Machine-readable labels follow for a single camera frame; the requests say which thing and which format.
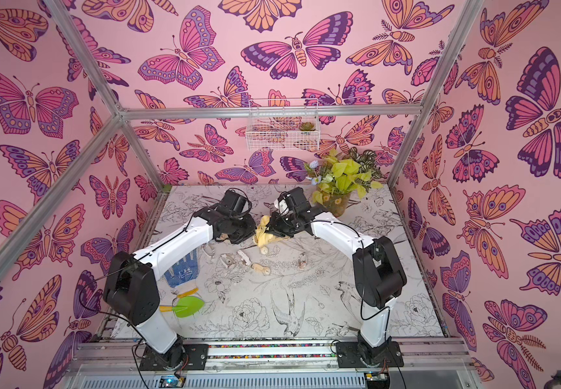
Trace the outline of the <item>pink strap round watch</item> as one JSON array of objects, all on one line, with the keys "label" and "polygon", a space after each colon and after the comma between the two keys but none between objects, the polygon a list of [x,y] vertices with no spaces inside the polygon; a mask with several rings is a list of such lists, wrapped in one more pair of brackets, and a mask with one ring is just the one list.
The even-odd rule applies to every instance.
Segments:
[{"label": "pink strap round watch", "polygon": [[209,258],[209,259],[214,259],[215,258],[216,250],[215,250],[215,247],[213,245],[205,244],[205,245],[201,246],[201,250],[207,258]]}]

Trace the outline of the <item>yellow cleaning cloth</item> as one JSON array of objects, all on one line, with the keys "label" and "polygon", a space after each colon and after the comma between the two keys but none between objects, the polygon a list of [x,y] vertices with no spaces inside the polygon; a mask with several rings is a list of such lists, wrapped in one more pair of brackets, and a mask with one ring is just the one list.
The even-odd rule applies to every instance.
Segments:
[{"label": "yellow cleaning cloth", "polygon": [[255,231],[253,242],[258,248],[261,248],[263,246],[268,247],[268,245],[274,242],[282,242],[288,240],[288,238],[281,238],[267,231],[267,227],[269,226],[270,220],[271,220],[270,216],[263,216]]}]

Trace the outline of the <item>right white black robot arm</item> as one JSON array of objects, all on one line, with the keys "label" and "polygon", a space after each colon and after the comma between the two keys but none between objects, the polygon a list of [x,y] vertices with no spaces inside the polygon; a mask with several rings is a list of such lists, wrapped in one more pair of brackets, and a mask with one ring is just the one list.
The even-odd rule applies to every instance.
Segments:
[{"label": "right white black robot arm", "polygon": [[301,187],[281,193],[275,208],[267,233],[292,238],[306,232],[328,242],[351,260],[361,302],[358,354],[367,366],[384,363],[392,338],[388,330],[391,312],[407,285],[394,242],[386,236],[373,238],[339,221],[323,206],[312,205]]}]

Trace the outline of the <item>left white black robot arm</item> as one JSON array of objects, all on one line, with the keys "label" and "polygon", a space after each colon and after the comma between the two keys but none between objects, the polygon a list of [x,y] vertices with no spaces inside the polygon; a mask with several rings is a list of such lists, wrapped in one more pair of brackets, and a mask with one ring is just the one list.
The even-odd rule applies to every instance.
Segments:
[{"label": "left white black robot arm", "polygon": [[251,238],[256,231],[251,209],[245,192],[230,188],[219,202],[193,212],[184,225],[157,242],[112,257],[103,301],[134,329],[160,368],[173,370],[186,364],[183,337],[161,311],[167,272],[200,246],[213,241],[237,245]]}]

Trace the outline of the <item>potted green leafy plant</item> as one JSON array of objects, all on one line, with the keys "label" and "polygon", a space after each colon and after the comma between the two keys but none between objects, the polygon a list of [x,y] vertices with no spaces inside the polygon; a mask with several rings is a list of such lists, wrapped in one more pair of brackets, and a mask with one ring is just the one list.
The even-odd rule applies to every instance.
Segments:
[{"label": "potted green leafy plant", "polygon": [[384,186],[384,175],[376,163],[376,153],[371,150],[358,152],[352,147],[343,155],[331,150],[323,159],[305,165],[305,169],[316,186],[312,199],[335,217],[345,213],[352,194],[363,199],[370,190]]}]

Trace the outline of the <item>green yellow toy shovel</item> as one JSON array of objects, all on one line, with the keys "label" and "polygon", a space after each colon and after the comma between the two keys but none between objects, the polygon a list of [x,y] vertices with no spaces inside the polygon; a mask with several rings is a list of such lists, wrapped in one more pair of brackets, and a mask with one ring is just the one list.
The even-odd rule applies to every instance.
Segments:
[{"label": "green yellow toy shovel", "polygon": [[171,306],[160,305],[159,311],[162,313],[173,313],[176,318],[182,319],[193,316],[205,305],[205,302],[198,297],[198,288],[187,292],[178,293]]}]

